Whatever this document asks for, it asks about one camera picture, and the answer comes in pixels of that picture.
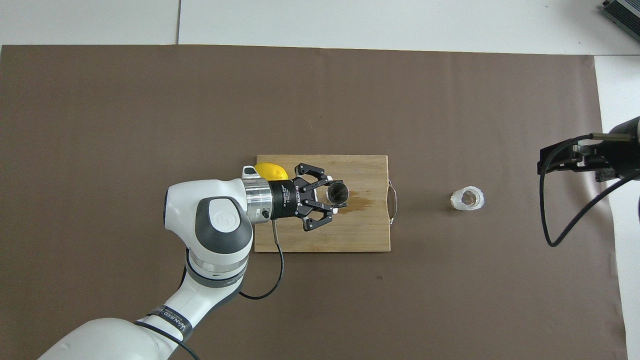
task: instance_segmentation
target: black device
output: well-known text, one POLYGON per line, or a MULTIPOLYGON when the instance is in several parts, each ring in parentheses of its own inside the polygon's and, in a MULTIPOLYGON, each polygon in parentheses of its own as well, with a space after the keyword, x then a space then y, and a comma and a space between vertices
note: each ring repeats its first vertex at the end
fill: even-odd
POLYGON ((602 15, 640 41, 640 0, 605 1, 602 6, 602 15))
POLYGON ((614 127, 608 134, 591 133, 567 139, 540 150, 540 218, 547 243, 558 246, 574 225, 598 201, 632 180, 640 180, 640 117, 614 127), (581 145, 582 140, 601 140, 592 145, 581 145), (620 178, 586 204, 555 241, 550 239, 545 214, 545 176, 549 172, 571 170, 594 171, 598 182, 620 178))

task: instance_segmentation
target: stain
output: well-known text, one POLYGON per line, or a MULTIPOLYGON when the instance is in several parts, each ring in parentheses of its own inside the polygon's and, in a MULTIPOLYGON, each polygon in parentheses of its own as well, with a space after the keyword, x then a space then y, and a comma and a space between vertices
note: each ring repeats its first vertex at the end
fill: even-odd
POLYGON ((360 197, 359 195, 360 193, 358 192, 351 192, 349 194, 349 199, 347 200, 347 207, 340 208, 338 210, 338 214, 347 214, 352 211, 363 211, 366 208, 371 207, 373 201, 365 197, 360 197))

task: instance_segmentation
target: metal handle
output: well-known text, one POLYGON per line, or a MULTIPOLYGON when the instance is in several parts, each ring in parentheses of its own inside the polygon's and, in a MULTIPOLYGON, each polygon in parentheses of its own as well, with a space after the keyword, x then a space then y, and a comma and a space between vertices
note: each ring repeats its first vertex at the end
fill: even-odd
POLYGON ((396 217, 396 213, 398 212, 398 193, 396 192, 394 185, 391 183, 391 179, 389 179, 389 188, 394 193, 394 213, 389 215, 389 225, 393 225, 394 218, 396 217))

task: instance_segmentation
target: cutting board handle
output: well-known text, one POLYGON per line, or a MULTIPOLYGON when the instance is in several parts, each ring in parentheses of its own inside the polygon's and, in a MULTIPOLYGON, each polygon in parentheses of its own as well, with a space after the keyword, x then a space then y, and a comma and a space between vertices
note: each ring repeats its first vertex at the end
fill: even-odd
POLYGON ((396 213, 398 211, 398 194, 396 192, 396 189, 394 188, 394 185, 391 183, 391 179, 389 179, 389 190, 393 193, 393 213, 391 211, 388 210, 388 197, 387 197, 387 211, 389 212, 389 225, 393 225, 394 223, 394 218, 396 217, 396 213))

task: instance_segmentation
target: metal cup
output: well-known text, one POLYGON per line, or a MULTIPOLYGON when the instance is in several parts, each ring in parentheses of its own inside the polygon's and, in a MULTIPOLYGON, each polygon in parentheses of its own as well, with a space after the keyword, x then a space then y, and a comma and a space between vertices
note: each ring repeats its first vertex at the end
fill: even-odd
POLYGON ((349 188, 343 183, 333 183, 326 189, 326 198, 334 205, 342 204, 349 198, 349 188))

